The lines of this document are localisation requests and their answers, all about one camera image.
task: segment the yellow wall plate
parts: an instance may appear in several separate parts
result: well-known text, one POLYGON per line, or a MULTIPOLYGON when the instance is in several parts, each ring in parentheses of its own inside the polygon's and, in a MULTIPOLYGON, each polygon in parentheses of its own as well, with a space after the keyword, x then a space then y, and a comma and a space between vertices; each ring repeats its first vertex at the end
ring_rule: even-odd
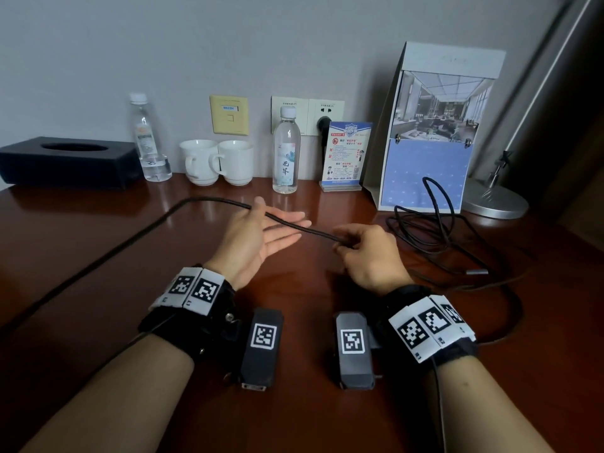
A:
POLYGON ((214 133, 249 135, 248 99, 227 95, 210 95, 214 133))

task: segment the person's right hand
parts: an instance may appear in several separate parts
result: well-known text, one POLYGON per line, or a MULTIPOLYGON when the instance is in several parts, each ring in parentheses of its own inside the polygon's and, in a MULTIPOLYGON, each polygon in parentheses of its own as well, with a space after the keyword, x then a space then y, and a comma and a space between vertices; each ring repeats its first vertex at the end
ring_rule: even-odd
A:
POLYGON ((378 225, 345 224, 334 233, 353 243, 353 249, 336 243, 334 251, 342 258, 352 280, 378 296, 412 284, 400 260, 396 237, 378 225))

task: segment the silver round lamp base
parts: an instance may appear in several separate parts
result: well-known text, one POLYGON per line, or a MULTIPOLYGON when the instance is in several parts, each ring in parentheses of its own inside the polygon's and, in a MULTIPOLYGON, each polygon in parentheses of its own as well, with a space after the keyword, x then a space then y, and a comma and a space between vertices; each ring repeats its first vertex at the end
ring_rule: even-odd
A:
POLYGON ((516 192, 497 185, 488 189, 483 182, 468 178, 461 208, 493 219, 517 219, 524 216, 528 205, 516 192))

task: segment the reddish-brown tabletop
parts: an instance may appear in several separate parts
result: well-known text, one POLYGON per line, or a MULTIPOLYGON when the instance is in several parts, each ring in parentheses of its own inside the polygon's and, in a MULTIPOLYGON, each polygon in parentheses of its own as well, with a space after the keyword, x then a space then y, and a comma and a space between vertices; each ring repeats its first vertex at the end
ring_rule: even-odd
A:
MULTIPOLYGON (((13 187, 0 193, 0 324, 116 244, 145 227, 180 199, 221 196, 302 210, 315 228, 377 222, 366 192, 322 193, 315 182, 282 196, 269 179, 245 187, 207 188, 175 174, 165 183, 139 182, 125 192, 52 191, 13 187)), ((136 333, 148 305, 186 265, 217 247, 236 208, 210 202, 186 205, 170 219, 65 290, 0 341, 0 426, 3 451, 16 451, 71 396, 86 376, 136 333)), ((504 222, 473 221, 522 272, 530 265, 514 250, 538 259, 512 284, 525 318, 506 340, 481 348, 481 359, 514 403, 558 452, 595 451, 604 409, 604 255, 564 229, 532 216, 504 222)), ((279 309, 285 317, 276 384, 266 393, 225 386, 224 369, 199 364, 160 450, 411 451, 404 390, 395 376, 373 391, 346 392, 328 377, 332 315, 358 308, 332 243, 305 234, 269 258, 236 301, 279 309)), ((449 278, 400 243, 404 262, 434 279, 449 278)), ((460 267, 452 254, 443 260, 460 267)), ((498 289, 452 294, 451 301, 478 335, 506 321, 498 289)))

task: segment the white mug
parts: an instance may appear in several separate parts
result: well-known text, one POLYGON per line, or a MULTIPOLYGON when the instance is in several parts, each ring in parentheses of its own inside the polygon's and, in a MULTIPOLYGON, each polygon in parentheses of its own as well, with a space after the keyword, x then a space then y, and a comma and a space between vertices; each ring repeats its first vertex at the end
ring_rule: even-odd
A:
POLYGON ((247 141, 229 140, 218 144, 218 154, 210 155, 210 168, 224 175, 228 183, 244 186, 254 174, 254 150, 247 141))
POLYGON ((218 154, 217 141, 188 140, 183 141, 180 147, 190 182, 198 186, 209 186, 218 180, 218 174, 210 168, 210 156, 218 154))

